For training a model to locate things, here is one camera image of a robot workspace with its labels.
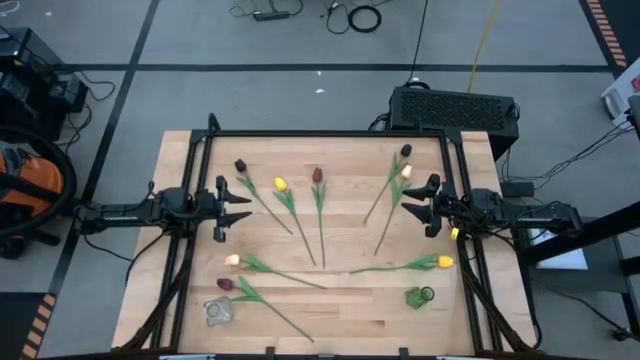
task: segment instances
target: black floor stripe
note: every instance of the black floor stripe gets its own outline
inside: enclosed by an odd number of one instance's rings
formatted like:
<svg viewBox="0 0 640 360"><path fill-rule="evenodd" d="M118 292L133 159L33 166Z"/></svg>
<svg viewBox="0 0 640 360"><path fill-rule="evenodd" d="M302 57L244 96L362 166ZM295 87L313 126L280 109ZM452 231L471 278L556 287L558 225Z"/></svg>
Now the black floor stripe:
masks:
<svg viewBox="0 0 640 360"><path fill-rule="evenodd" d="M142 55L144 44L147 41L149 31L151 30L151 24L153 23L153 18L155 17L156 10L158 9L159 2L160 0L151 0L151 3L149 4L147 15L142 23L138 40L136 41L136 45L133 49L133 54L129 60L129 65L127 65L127 72L125 73L120 89L118 90L118 95L116 96L115 103L111 110L111 115L109 116L105 132L102 136L102 140L100 141L100 146L98 147L98 153L96 154L93 166L89 172L89 178L87 179L87 183L82 193L83 201L91 201L95 193L98 179L100 178L100 173L102 172L104 162L107 158L107 152L109 151L109 146L113 139L113 134L115 133L118 120L120 119L120 114L122 113L122 108L124 107L127 95L129 94L129 88L133 82L136 65L140 61L140 56ZM51 284L49 285L49 293L56 296L60 294L77 244L78 234L75 231L69 231L64 248L62 249L62 254L60 255L60 259L58 260L58 264L56 265L56 269L53 273Z"/></svg>
<svg viewBox="0 0 640 360"><path fill-rule="evenodd" d="M418 64L416 71L469 72L473 65ZM58 66L62 72L128 71L122 64L67 64ZM254 71L410 71L411 64L138 64L134 71L185 72L254 72ZM478 72L507 73L607 73L609 65L478 65Z"/></svg>

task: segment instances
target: black equipment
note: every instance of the black equipment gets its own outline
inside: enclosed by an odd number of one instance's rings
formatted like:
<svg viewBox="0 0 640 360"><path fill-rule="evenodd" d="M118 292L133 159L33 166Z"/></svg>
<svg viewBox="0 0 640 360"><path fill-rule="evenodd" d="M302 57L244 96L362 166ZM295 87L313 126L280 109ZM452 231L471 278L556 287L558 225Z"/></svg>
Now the black equipment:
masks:
<svg viewBox="0 0 640 360"><path fill-rule="evenodd" d="M137 204L81 205L76 209L76 224L80 234L95 234L108 228L158 226L165 232L180 237L188 237L193 230L185 226L187 221L198 226L205 220L217 220L213 237L218 242L225 242L224 229L231 227L251 212L227 214L224 203L242 204L249 199L235 196L227 189L227 181L223 176L216 177L218 196L208 189L196 191L192 196L184 188L172 187L153 194L153 182L149 183L151 198Z"/></svg>
<svg viewBox="0 0 640 360"><path fill-rule="evenodd" d="M429 224L425 229L425 236L429 238L438 235L443 217L459 234L467 236L486 237L494 235L496 230L512 228L541 228L571 237L582 230L578 211L567 204L516 205L505 202L500 194L488 189L472 189L458 199L450 184L443 183L438 192L440 187L440 176L432 174L424 187L404 191L404 195L411 198L431 200L425 206L402 203L402 207L423 224Z"/></svg>
<svg viewBox="0 0 640 360"><path fill-rule="evenodd" d="M400 86L390 105L391 130L486 131L494 160L519 137L519 111L511 97Z"/></svg>
<svg viewBox="0 0 640 360"><path fill-rule="evenodd" d="M58 75L62 60L29 28L0 31L0 125L55 141L66 115L80 112L88 88L74 74Z"/></svg>

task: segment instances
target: black metal frame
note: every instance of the black metal frame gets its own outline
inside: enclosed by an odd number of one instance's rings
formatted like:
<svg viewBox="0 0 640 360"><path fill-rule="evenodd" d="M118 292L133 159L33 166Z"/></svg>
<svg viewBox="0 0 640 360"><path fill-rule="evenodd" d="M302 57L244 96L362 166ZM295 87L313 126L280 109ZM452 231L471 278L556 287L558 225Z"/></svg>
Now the black metal frame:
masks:
<svg viewBox="0 0 640 360"><path fill-rule="evenodd" d="M460 177L462 180L462 186L464 193L471 191L471 183L469 179L469 172L467 169L467 162L462 144L462 137L459 131L440 131L440 130L427 130L421 132L414 131L386 131L386 132L369 132L369 131L238 131L238 130L220 130L219 125L215 121L210 120L209 129L207 130L193 130L189 140L189 147L187 150L187 158L182 177L182 188L188 189L191 183L193 175L193 169L195 166L196 149L199 143L204 139L204 149L202 153L202 159L200 163L200 169L197 181L197 190L204 189L207 172L209 170L209 160L211 157L211 150L213 146L214 138L216 137L397 137L397 138L416 138L426 137L438 139L440 150L442 153L442 164L447 181L451 184L455 184L453 175L453 167L451 164L451 158L449 154L449 141L454 144L456 150L456 157L460 170ZM174 277L173 273L176 266L177 253L179 248L179 242L181 238L179 236L173 236L169 245L169 251L167 253L167 260L165 264L165 270L162 279L162 285L160 290L160 301L154 308L151 315L145 321L145 325L136 333L134 338L127 342L123 347L114 349L114 352L107 354L88 354L73 357L75 359L84 358L135 358L136 356L144 356L146 352L152 352L155 356L160 353L170 355L178 354L178 347L180 343L180 337L182 333L182 321L184 317L186 297L189 287L189 278L191 273L191 265L194 256L195 243L197 238L197 224L187 222L185 225L190 231L190 234L186 237L186 249L183 257L183 262L180 266L180 270ZM479 274L479 283L482 290L486 293L486 297L492 301L491 296L491 284L489 280L489 274L484 257L484 250L480 239L473 240L473 246L477 258L477 272ZM469 262L469 256L464 243L459 242L457 246L458 256L460 261ZM561 359L560 357L553 357L535 353L513 353L504 352L501 344L501 334L498 330L495 322L489 316L487 321L489 324L492 350L485 350L482 342L482 332L480 329L480 323L478 318L478 310L476 308L476 301L474 290L466 282L463 282L465 302L467 306L467 313L469 317L469 325L471 328L471 338L474 348L474 352L478 356L492 356L496 359ZM171 303L174 296L177 295L177 302L175 308L175 316L173 324L171 326L171 336L168 347L160 347L162 339L162 331L164 327L164 313ZM141 349L146 339L151 335L149 349ZM434 356L410 356L408 349L400 348L398 356L343 356L335 355L333 359L435 359ZM244 355L244 354L217 354L216 358L228 358L228 359L275 359L275 349L268 347L265 349L264 355ZM278 355L277 358L287 359L303 359L303 358L322 358L321 355Z"/></svg>
<svg viewBox="0 0 640 360"><path fill-rule="evenodd" d="M583 230L578 236L556 235L555 237L535 246L523 248L520 251L521 271L526 274L528 267L535 266L538 262L553 258L575 249L581 249L601 241L613 242L615 248L615 260L609 266L612 268L611 279L622 278L624 285L619 290L614 290L622 295L630 332L640 336L640 304L634 295L634 288L629 276L640 274L640 256L625 259L620 249L617 235L640 227L640 201L625 208L614 211L608 215L585 222ZM520 237L526 238L527 234L520 232ZM601 274L596 274L592 280L594 283L590 289L596 291L612 291L607 284L601 284Z"/></svg>

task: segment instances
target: dark red tulip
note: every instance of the dark red tulip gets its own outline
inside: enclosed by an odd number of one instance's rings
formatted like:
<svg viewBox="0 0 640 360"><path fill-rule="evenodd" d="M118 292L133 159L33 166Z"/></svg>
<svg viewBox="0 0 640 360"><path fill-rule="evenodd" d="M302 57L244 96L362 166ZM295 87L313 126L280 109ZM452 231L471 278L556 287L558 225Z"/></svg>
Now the dark red tulip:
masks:
<svg viewBox="0 0 640 360"><path fill-rule="evenodd" d="M233 290L233 280L231 279L218 279L218 281L216 281L216 284L218 284L218 287L222 290Z"/></svg>
<svg viewBox="0 0 640 360"><path fill-rule="evenodd" d="M400 150L400 155L404 156L404 157L409 157L409 155L411 155L411 145L406 144L402 147L402 150Z"/></svg>
<svg viewBox="0 0 640 360"><path fill-rule="evenodd" d="M238 170L238 172L245 172L247 170L247 164L245 164L242 159L236 160L233 164L236 166L236 170Z"/></svg>
<svg viewBox="0 0 640 360"><path fill-rule="evenodd" d="M313 170L313 176L311 177L314 183L318 184L322 181L322 169L316 168Z"/></svg>

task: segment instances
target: black box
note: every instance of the black box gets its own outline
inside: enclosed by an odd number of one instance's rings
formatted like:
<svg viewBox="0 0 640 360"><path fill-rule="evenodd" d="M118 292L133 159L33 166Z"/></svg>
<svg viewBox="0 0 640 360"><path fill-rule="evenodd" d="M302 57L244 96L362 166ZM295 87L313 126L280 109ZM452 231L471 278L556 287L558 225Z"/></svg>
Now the black box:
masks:
<svg viewBox="0 0 640 360"><path fill-rule="evenodd" d="M518 112L511 97L397 87L387 128L486 131L497 160L518 139Z"/></svg>

